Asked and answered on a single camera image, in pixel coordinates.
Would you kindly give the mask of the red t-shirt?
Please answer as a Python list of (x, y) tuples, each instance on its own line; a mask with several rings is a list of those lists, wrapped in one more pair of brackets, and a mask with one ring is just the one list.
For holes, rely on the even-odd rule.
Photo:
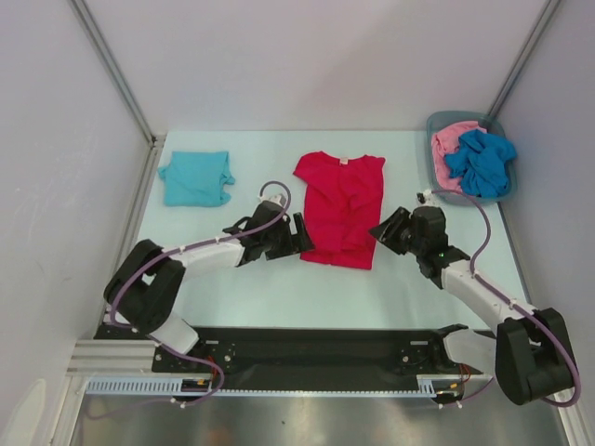
[(314, 249), (306, 262), (348, 269), (373, 267), (376, 241), (369, 230), (380, 222), (386, 159), (372, 155), (336, 158), (310, 152), (294, 176), (306, 185), (304, 222)]

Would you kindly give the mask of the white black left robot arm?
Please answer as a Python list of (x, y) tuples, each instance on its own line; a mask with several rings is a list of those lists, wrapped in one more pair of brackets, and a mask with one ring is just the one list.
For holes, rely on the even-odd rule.
[(196, 330), (173, 310), (179, 288), (194, 276), (239, 268), (261, 257), (273, 260), (313, 250), (303, 215), (287, 215), (282, 199), (262, 201), (252, 216), (213, 239), (170, 250), (149, 239), (137, 243), (103, 292), (114, 320), (172, 349), (183, 370), (199, 369), (205, 348)]

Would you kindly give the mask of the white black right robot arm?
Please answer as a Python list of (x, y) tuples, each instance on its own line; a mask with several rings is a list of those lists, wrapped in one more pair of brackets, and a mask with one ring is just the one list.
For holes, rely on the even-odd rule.
[(370, 235), (397, 255), (411, 254), (420, 273), (464, 303), (490, 329), (443, 329), (429, 349), (430, 365), (450, 373), (459, 364), (492, 376), (517, 405), (543, 400), (559, 408), (575, 405), (581, 381), (566, 324), (553, 308), (538, 309), (512, 299), (477, 270), (475, 257), (453, 246), (441, 208), (398, 208)]

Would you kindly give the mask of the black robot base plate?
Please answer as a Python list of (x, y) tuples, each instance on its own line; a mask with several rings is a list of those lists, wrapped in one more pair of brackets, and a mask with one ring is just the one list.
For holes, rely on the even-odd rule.
[(225, 378), (257, 366), (378, 366), (397, 374), (479, 374), (470, 362), (449, 359), (443, 346), (458, 324), (442, 329), (281, 329), (197, 327), (190, 356), (215, 363)]

